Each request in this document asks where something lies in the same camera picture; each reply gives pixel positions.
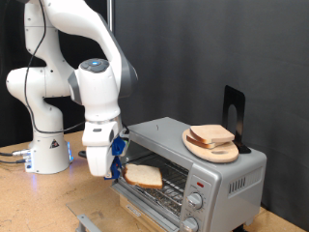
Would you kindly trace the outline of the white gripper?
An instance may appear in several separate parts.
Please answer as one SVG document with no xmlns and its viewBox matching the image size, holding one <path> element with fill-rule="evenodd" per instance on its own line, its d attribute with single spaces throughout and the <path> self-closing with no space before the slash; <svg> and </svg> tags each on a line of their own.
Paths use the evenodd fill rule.
<svg viewBox="0 0 309 232">
<path fill-rule="evenodd" d="M 93 176 L 106 177 L 110 174 L 110 167 L 114 159 L 110 147 L 87 147 L 86 157 Z"/>
</svg>

